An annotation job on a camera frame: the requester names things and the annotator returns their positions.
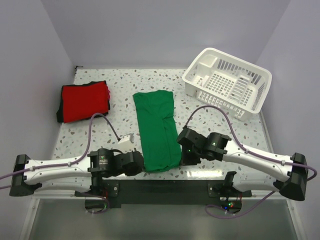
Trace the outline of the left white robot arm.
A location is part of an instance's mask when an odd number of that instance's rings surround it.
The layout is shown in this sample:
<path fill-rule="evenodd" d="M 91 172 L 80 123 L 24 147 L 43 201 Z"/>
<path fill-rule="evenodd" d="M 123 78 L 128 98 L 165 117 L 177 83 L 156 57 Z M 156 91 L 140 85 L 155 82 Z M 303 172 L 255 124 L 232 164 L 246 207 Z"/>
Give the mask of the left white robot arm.
<path fill-rule="evenodd" d="M 104 178 L 121 174 L 135 176 L 144 169 L 142 154 L 133 150 L 100 148 L 86 155 L 58 160 L 33 160 L 18 155 L 12 173 L 9 195 L 25 197 L 50 188 L 74 190 L 92 196 L 105 196 Z"/>

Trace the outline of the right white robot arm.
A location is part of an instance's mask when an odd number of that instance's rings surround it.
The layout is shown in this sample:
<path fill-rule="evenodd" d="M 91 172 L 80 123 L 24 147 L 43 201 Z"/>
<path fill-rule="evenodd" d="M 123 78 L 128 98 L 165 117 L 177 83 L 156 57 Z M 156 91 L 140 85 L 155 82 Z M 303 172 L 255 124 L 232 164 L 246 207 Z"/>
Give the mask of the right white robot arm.
<path fill-rule="evenodd" d="M 252 153 L 229 136 L 217 132 L 203 136 L 184 127 L 177 137 L 182 147 L 181 165 L 197 165 L 201 159 L 235 163 L 256 170 L 256 173 L 229 171 L 215 189 L 221 196 L 233 197 L 247 191 L 272 191 L 295 201 L 306 198 L 308 170 L 304 155 L 276 155 L 259 150 Z"/>

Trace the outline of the green t-shirt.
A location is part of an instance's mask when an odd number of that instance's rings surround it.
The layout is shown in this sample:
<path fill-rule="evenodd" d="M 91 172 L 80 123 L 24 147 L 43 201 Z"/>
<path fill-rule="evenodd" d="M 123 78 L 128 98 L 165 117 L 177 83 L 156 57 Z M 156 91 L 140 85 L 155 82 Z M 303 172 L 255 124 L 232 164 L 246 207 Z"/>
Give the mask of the green t-shirt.
<path fill-rule="evenodd" d="M 178 167 L 182 150 L 177 143 L 173 92 L 137 92 L 133 101 L 146 172 L 165 172 Z"/>

